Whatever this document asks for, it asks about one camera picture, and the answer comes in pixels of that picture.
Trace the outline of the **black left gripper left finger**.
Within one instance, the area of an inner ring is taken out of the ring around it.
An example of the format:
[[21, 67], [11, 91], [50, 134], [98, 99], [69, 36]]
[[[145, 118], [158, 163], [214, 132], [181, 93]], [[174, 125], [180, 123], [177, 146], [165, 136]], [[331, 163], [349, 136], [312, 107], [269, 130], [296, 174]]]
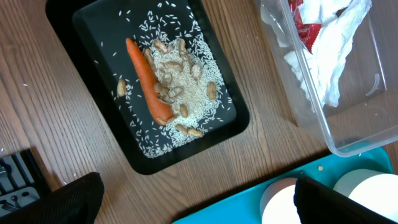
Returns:
[[97, 172], [80, 177], [46, 197], [1, 217], [1, 224], [91, 224], [104, 196]]

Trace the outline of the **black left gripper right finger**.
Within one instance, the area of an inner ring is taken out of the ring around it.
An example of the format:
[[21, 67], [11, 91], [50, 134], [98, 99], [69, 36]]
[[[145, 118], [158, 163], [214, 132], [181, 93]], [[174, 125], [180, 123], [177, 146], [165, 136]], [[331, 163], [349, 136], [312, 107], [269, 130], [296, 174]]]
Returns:
[[395, 223], [310, 177], [297, 179], [294, 205], [302, 224]]

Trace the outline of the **pink bowl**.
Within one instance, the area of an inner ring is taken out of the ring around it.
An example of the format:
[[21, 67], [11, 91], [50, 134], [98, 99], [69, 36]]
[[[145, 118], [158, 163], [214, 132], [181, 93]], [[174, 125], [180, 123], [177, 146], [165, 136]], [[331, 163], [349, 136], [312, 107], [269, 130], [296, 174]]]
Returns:
[[262, 224], [301, 224], [294, 204], [297, 178], [277, 180], [268, 186], [260, 201]]

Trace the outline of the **pale green bowl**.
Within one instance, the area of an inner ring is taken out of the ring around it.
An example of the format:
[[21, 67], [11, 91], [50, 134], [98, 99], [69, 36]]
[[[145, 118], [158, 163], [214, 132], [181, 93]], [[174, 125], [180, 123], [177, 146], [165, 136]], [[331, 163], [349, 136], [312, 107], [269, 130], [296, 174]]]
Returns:
[[333, 190], [397, 223], [397, 175], [357, 169], [342, 176]]

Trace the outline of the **white napkin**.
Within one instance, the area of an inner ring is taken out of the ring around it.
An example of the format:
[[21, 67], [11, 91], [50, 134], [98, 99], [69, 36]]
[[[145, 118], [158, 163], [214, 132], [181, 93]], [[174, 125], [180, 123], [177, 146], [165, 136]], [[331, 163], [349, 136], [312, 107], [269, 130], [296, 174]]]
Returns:
[[[337, 107], [340, 98], [339, 79], [346, 64], [346, 58], [353, 48], [353, 37], [366, 17], [373, 3], [371, 0], [318, 0], [322, 28], [310, 53], [299, 39], [300, 48], [309, 68], [311, 79], [322, 106]], [[293, 49], [294, 36], [289, 33], [286, 15], [293, 20], [289, 5], [286, 14], [282, 12], [281, 1], [262, 1], [262, 21], [269, 25], [276, 37], [273, 56], [275, 62], [288, 74], [296, 77], [296, 83], [310, 98], [302, 65]]]

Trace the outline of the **red snack wrapper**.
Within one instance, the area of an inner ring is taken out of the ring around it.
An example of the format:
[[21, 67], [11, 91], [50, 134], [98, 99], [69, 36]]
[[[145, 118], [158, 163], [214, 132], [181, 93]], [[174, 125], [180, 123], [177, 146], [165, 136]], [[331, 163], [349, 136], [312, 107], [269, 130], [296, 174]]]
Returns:
[[318, 0], [288, 0], [288, 5], [297, 29], [299, 39], [312, 53], [322, 24], [320, 21], [320, 1]]

